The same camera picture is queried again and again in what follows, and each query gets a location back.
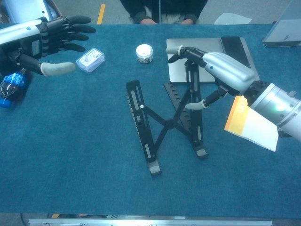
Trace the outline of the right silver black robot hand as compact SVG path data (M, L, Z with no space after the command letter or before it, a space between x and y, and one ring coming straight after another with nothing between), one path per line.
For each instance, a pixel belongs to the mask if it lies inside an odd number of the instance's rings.
M187 64L197 64L205 68L217 82L219 88L200 102L189 103L185 106L189 110L201 110L224 97L244 96L250 108L255 108L255 102L265 90L262 81L256 81L254 71L234 58L221 52L204 52L196 47L184 47L182 45L166 48L166 53L173 56L168 62L174 63L186 58Z

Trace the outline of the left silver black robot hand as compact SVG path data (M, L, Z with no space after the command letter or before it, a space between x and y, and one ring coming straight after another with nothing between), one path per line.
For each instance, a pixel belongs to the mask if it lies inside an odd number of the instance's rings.
M63 75L75 70L72 62L41 62L42 57L60 51L85 51L77 41L89 39L96 29L87 16L61 16L48 21L45 17L14 24L0 31L0 75L8 76L21 69L47 76Z

